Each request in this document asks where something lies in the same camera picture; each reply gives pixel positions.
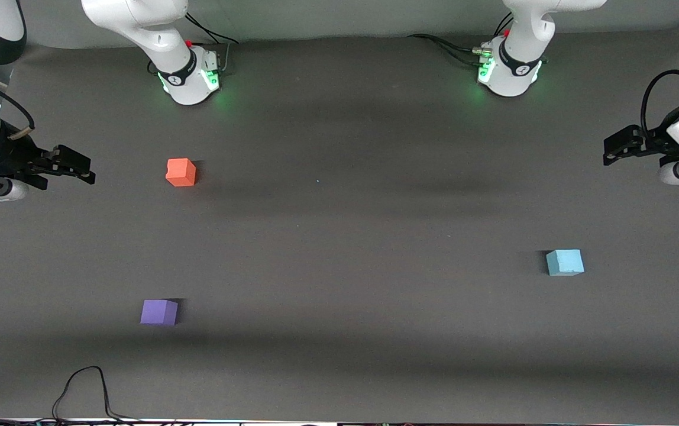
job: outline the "gray table surface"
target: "gray table surface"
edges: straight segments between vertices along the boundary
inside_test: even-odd
[[[679,187],[601,159],[679,28],[548,57],[501,99],[425,40],[247,43],[185,108],[139,49],[29,52],[9,93],[98,180],[0,204],[0,416],[99,364],[140,417],[679,424]],[[663,81],[653,122],[678,104]],[[154,298],[180,324],[140,326]],[[101,416],[96,375],[72,392]]]

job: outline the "wall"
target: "wall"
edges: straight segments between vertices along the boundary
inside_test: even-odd
[[[95,27],[79,0],[23,0],[34,44],[65,49],[129,46]],[[413,32],[486,34],[507,9],[499,0],[191,0],[190,11],[240,40],[329,36],[403,36]],[[651,30],[679,24],[679,0],[610,0],[596,11],[558,14],[561,32]],[[205,41],[186,21],[182,35]]]

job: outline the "orange cube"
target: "orange cube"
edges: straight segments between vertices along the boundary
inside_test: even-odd
[[[190,159],[170,159],[166,164],[166,180],[174,186],[195,184],[195,164]]]

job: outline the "light blue cube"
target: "light blue cube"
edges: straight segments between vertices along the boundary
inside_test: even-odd
[[[581,251],[556,250],[547,254],[547,269],[551,277],[570,277],[584,272]]]

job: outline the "cube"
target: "cube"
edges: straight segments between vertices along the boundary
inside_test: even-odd
[[[547,269],[551,277],[570,277],[584,272],[581,251],[556,250],[547,254]]]
[[[177,302],[145,300],[140,324],[171,326],[177,323]]]
[[[169,159],[166,162],[166,180],[174,186],[195,184],[195,164],[190,159]]]

